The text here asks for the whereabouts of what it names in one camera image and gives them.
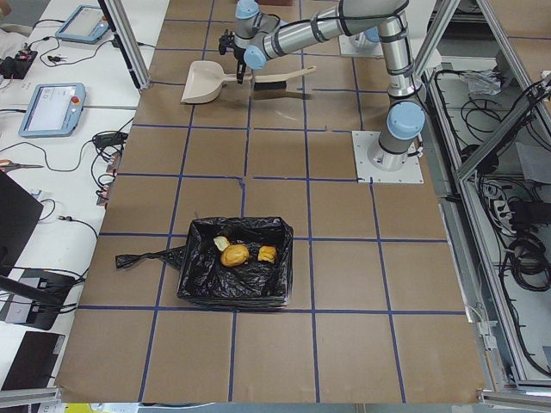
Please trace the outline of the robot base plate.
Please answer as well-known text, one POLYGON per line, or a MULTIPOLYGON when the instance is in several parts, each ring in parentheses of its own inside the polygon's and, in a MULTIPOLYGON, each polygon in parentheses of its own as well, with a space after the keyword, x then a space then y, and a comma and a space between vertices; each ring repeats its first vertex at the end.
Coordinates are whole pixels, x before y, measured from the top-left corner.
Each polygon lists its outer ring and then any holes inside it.
POLYGON ((378 131, 353 131, 356 179, 360 183, 423 184, 424 178, 414 144, 403 154, 385 152, 378 131))

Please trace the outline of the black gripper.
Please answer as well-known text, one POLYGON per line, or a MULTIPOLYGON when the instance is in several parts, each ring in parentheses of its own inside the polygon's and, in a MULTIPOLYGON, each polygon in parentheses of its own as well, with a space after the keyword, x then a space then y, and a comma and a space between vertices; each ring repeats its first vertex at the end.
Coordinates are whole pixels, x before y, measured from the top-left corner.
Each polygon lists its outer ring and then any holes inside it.
POLYGON ((236 69, 236 79, 238 84, 245 80, 246 68, 245 50, 248 46, 247 41, 239 37, 235 32, 226 29, 219 37, 219 54, 226 55, 232 52, 233 57, 238 61, 236 69))

